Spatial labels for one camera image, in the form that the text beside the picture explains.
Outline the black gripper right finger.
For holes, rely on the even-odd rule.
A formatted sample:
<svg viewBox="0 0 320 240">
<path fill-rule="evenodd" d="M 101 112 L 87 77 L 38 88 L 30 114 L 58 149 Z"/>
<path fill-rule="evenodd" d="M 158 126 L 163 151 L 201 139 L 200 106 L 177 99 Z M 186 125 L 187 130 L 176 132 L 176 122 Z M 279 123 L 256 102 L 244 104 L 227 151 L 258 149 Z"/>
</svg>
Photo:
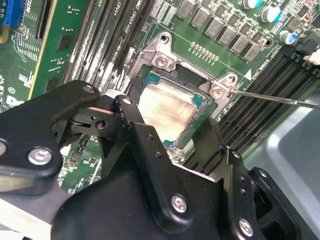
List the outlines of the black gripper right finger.
<svg viewBox="0 0 320 240">
<path fill-rule="evenodd" d="M 223 188 L 221 230 L 237 240 L 301 240 L 304 221 L 272 177 L 244 165 L 211 119 L 192 136 L 198 166 Z"/>
</svg>

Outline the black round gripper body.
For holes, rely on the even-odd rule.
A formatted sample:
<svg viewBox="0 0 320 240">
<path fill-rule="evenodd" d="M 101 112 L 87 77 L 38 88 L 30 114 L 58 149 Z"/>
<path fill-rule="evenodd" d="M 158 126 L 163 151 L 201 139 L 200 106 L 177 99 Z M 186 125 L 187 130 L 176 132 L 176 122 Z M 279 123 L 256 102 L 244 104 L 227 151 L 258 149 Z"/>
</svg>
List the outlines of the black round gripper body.
<svg viewBox="0 0 320 240">
<path fill-rule="evenodd" d="M 192 225 L 182 233 L 164 232 L 155 222 L 137 169 L 123 170 L 72 195 L 56 213 L 53 240 L 232 240 L 222 202 L 223 188 L 183 166 L 178 176 L 195 208 Z"/>
</svg>

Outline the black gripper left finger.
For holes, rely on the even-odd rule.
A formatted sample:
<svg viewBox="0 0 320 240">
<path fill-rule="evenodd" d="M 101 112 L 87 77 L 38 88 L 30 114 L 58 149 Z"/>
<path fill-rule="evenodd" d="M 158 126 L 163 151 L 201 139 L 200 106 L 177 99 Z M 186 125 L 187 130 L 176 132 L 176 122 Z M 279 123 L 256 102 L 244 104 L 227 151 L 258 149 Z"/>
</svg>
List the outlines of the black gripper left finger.
<svg viewBox="0 0 320 240">
<path fill-rule="evenodd" d="M 0 190 L 18 195 L 40 195 L 49 191 L 63 165 L 63 141 L 76 132 L 58 123 L 70 121 L 86 110 L 105 118 L 109 130 L 97 136 L 130 145 L 155 220 L 162 227 L 188 227 L 193 206 L 174 208 L 172 197 L 187 193 L 178 176 L 166 179 L 164 171 L 174 170 L 154 127 L 145 124 L 136 104 L 119 95 L 110 110 L 96 107 L 100 92 L 85 81 L 71 81 L 48 93 L 20 104 L 0 115 Z"/>
</svg>

